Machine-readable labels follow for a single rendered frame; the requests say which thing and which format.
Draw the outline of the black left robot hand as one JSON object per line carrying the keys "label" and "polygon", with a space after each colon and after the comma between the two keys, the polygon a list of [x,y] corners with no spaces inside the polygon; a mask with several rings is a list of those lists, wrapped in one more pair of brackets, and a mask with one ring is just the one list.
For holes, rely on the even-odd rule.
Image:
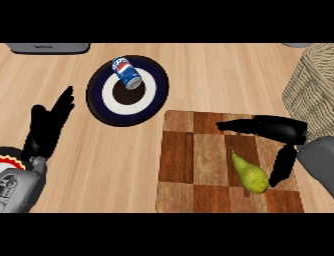
{"label": "black left robot hand", "polygon": [[50,110],[40,104],[32,106],[29,132],[20,153],[22,160],[28,161],[37,156],[44,159],[50,158],[72,109],[72,87],[68,87],[62,92]]}

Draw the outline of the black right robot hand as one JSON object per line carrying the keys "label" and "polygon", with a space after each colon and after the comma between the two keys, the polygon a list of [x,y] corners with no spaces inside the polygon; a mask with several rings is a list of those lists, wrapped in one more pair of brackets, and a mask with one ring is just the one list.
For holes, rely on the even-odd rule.
{"label": "black right robot hand", "polygon": [[220,131],[254,134],[283,144],[268,179],[268,184],[274,187],[291,175],[297,157],[295,146],[305,143],[307,123],[280,116],[255,115],[251,119],[221,121],[215,125]]}

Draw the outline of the green pear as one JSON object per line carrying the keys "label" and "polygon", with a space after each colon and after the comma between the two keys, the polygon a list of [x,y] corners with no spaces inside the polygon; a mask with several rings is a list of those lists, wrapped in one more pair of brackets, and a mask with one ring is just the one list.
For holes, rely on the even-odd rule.
{"label": "green pear", "polygon": [[240,158],[236,153],[232,153],[232,163],[243,188],[254,194],[263,194],[268,187],[264,170]]}

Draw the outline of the beige wicker basket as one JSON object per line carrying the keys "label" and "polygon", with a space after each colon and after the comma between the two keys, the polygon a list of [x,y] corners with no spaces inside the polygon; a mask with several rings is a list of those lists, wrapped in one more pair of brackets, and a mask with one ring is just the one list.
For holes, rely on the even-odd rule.
{"label": "beige wicker basket", "polygon": [[334,137],[334,43],[314,43],[302,51],[282,103],[291,118],[308,125],[308,142]]}

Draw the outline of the checkered wooden cutting board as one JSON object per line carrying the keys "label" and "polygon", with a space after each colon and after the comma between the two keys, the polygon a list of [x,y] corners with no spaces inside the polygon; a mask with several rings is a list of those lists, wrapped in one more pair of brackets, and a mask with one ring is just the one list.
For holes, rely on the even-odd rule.
{"label": "checkered wooden cutting board", "polygon": [[164,114],[155,210],[159,213],[301,213],[298,186],[288,178],[264,193],[242,186],[232,157],[264,171],[282,144],[252,134],[220,131],[237,114],[168,110]]}

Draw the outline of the dark blue and white plate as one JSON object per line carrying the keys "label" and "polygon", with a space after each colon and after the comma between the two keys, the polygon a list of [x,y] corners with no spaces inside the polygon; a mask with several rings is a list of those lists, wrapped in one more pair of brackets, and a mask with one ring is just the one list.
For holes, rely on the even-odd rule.
{"label": "dark blue and white plate", "polygon": [[128,127],[147,121],[162,108],[170,83],[162,66],[149,57],[125,55],[142,83],[127,89],[106,62],[93,73],[85,89],[85,104],[94,118],[109,126]]}

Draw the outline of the blue soda can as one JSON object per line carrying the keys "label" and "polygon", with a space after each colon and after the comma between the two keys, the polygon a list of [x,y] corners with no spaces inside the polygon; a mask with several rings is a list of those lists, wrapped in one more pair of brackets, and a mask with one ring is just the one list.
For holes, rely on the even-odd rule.
{"label": "blue soda can", "polygon": [[142,83],[142,77],[125,57],[116,57],[112,59],[112,71],[116,74],[125,89],[136,89]]}

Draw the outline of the grey appliance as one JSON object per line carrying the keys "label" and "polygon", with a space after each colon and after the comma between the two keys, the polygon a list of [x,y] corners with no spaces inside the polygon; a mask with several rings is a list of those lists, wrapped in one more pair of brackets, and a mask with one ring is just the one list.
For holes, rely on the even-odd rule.
{"label": "grey appliance", "polygon": [[88,43],[7,43],[16,54],[82,54],[90,49]]}

